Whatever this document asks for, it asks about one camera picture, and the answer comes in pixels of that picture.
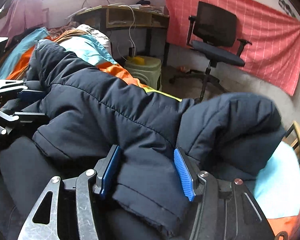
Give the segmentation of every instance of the desk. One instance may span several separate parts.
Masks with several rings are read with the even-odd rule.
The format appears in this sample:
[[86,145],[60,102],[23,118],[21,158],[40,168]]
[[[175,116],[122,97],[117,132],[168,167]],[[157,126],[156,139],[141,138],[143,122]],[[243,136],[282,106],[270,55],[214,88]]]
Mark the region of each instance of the desk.
[[[168,29],[169,16],[155,12],[147,12],[133,9],[136,17],[136,28],[146,28],[145,56],[150,56],[151,38],[153,29]],[[74,16],[74,21],[90,25],[91,27],[106,33],[106,31],[128,29],[133,22],[130,8],[118,6],[97,6],[87,9]],[[167,65],[169,43],[165,44],[163,63]]]

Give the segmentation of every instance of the chair backrest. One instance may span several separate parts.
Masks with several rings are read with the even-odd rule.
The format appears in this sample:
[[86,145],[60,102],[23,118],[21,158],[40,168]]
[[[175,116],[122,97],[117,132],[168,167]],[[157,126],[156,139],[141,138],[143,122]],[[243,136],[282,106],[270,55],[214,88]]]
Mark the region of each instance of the chair backrest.
[[237,17],[220,7],[200,2],[193,34],[214,46],[232,47],[235,41]]

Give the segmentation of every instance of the floor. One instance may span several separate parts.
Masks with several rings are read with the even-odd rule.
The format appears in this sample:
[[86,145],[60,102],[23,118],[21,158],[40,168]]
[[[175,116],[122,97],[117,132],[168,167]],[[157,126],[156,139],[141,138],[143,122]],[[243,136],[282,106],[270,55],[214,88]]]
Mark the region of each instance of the floor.
[[[202,88],[201,80],[196,78],[181,78],[177,79],[172,85],[169,83],[169,79],[177,72],[178,70],[171,66],[162,68],[162,91],[177,98],[198,98]],[[209,100],[220,94],[221,92],[218,89],[208,84],[203,100]]]

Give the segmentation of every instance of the blue gripper pad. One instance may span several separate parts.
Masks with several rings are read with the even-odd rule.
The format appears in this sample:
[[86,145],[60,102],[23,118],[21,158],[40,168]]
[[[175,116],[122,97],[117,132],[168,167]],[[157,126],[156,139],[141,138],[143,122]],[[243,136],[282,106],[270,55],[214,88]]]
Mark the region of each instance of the blue gripper pad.
[[183,192],[185,193],[186,197],[188,197],[189,201],[193,201],[195,197],[193,190],[193,181],[191,179],[185,161],[183,160],[183,157],[178,149],[174,150],[173,159],[181,180]]
[[109,161],[106,171],[102,177],[102,186],[100,192],[101,199],[106,198],[106,194],[108,193],[108,190],[111,187],[111,180],[113,175],[117,171],[117,167],[120,161],[120,154],[121,154],[121,148],[117,146],[114,150],[114,154],[112,155],[111,160]]

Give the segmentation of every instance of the red cloth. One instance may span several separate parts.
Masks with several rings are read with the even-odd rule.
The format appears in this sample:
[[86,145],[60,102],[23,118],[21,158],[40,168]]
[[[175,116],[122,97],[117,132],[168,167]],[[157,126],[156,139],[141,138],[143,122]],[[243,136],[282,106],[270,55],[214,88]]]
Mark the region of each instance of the red cloth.
[[[251,41],[241,54],[240,68],[293,95],[300,74],[300,21],[253,0],[166,0],[170,13],[167,40],[186,47],[189,15],[198,1],[219,6],[238,18],[237,38]],[[200,40],[192,35],[193,40]],[[237,52],[239,42],[229,50]]]

